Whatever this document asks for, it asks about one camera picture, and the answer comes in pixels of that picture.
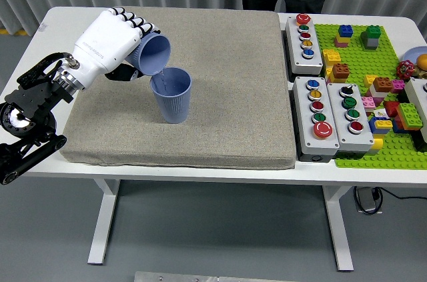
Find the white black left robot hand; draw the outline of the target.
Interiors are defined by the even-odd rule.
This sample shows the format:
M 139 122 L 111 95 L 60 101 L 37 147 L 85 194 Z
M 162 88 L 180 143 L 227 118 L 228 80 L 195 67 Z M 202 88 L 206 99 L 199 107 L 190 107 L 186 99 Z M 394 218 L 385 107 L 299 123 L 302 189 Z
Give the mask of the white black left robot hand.
M 123 61 L 145 37 L 161 31 L 153 23 L 122 7 L 102 11 L 76 41 L 72 53 L 78 66 L 71 70 L 80 90 L 88 88 L 100 75 L 117 81 L 131 81 L 142 74 Z

